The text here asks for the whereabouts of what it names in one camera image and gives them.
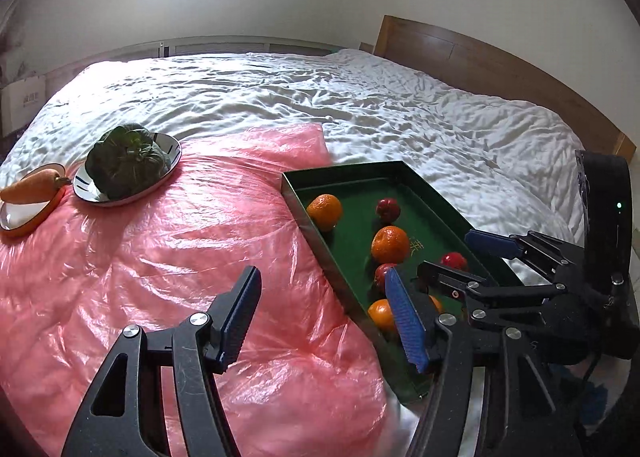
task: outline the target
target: orange fruit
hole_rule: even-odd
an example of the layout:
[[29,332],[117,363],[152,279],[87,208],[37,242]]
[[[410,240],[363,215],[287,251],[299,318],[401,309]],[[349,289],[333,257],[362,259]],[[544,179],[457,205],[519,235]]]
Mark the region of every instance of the orange fruit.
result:
[[396,226],[382,228],[371,243],[371,256],[378,263],[402,263],[409,252],[409,237]]
[[396,322],[394,322],[394,315],[391,312],[389,300],[384,299],[373,302],[367,312],[369,313],[370,318],[373,320],[373,323],[375,323],[378,329],[380,329],[381,331],[396,331]]
[[438,311],[438,314],[444,313],[444,307],[442,306],[442,303],[440,302],[440,300],[438,300],[435,296],[431,296],[431,295],[429,295],[429,298],[431,298],[431,301],[433,302],[434,306],[436,306],[436,311]]
[[334,229],[338,220],[342,217],[342,204],[340,204],[337,197],[325,193],[316,197],[306,207],[306,212],[322,233],[328,233]]

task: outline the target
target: cardboard box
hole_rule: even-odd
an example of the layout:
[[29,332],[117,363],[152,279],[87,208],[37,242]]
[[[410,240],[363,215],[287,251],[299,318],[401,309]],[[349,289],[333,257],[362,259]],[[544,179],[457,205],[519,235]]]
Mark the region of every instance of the cardboard box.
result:
[[2,89],[2,135],[29,124],[46,103],[44,76],[33,76]]

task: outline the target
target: green tray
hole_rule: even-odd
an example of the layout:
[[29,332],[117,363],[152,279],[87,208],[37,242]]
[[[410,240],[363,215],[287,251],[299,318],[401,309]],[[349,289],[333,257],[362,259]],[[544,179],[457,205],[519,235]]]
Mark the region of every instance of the green tray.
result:
[[[308,204],[323,193],[340,199],[344,210],[330,233],[320,233],[306,213]],[[401,264],[404,274],[415,275],[420,262],[439,262],[445,253],[458,251],[470,272],[481,277],[491,274],[500,285],[521,285],[501,259],[466,247],[463,238],[471,225],[402,161],[286,172],[282,195],[346,313],[373,343],[383,376],[403,404],[424,397],[431,380],[409,364],[399,339],[385,337],[367,314],[369,306],[383,297],[372,285],[378,264],[370,255],[373,236],[382,227],[375,213],[378,200],[394,198],[400,204],[402,212],[394,225],[406,231],[412,247],[411,256]],[[460,314],[459,302],[438,298],[447,312]]]

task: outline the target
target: pink plastic bag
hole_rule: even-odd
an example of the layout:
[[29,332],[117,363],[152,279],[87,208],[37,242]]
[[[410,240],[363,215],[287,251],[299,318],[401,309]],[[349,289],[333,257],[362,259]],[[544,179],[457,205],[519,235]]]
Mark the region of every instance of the pink plastic bag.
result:
[[[262,297],[238,363],[216,378],[242,455],[372,451],[386,406],[375,352],[280,195],[281,172],[329,162],[316,125],[188,141],[148,198],[102,209],[68,192],[31,236],[0,245],[0,383],[51,456],[125,325],[175,326],[246,265]],[[175,397],[165,402],[173,455],[185,455]]]

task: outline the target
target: white wall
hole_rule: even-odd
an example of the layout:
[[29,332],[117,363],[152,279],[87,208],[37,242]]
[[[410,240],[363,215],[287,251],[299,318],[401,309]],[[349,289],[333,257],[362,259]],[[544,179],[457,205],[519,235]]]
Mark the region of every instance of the white wall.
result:
[[[446,27],[526,59],[640,145],[640,26],[623,0],[21,0],[12,29],[24,44],[19,58],[47,72],[174,37],[246,34],[357,46],[375,42],[384,14]],[[639,164],[632,171],[640,212]]]

